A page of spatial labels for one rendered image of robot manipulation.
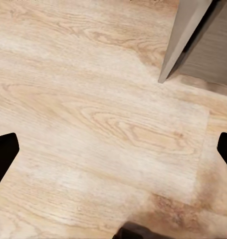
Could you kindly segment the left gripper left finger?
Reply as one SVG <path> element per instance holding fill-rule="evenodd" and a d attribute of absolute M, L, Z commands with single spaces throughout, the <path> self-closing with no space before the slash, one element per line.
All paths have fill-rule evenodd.
<path fill-rule="evenodd" d="M 0 182 L 19 153 L 16 133 L 0 136 Z"/>

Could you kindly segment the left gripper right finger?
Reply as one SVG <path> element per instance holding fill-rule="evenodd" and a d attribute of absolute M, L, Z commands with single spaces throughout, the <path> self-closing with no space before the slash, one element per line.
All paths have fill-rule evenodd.
<path fill-rule="evenodd" d="M 218 141 L 217 150 L 227 164 L 227 133 L 226 132 L 221 133 L 219 137 L 219 141 Z"/>

